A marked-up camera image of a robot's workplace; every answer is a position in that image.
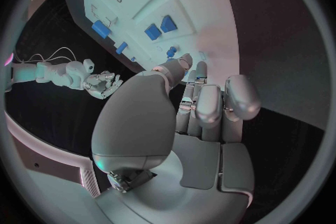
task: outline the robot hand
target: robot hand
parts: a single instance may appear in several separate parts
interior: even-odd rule
[[[103,71],[101,74],[92,74],[87,77],[83,83],[83,87],[93,97],[105,99],[112,95],[122,83],[120,75]]]

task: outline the white panel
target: white panel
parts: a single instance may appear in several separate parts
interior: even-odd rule
[[[208,64],[208,83],[224,88],[228,76],[239,74],[239,50],[234,14],[230,0],[84,0],[86,16],[98,17],[112,33],[109,38],[123,54],[146,70],[167,60],[166,52],[175,46],[177,58],[190,53],[194,66],[200,60]],[[145,29],[155,24],[160,29],[164,16],[170,15],[177,30],[163,33],[152,41]]]

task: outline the robotic arm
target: robotic arm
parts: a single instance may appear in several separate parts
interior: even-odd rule
[[[36,81],[46,83],[52,81],[57,86],[67,86],[74,90],[86,90],[98,99],[112,95],[123,83],[119,75],[103,71],[92,74],[94,63],[90,59],[81,62],[69,62],[52,65],[49,62],[11,63],[8,68],[6,91],[10,91],[14,83]]]

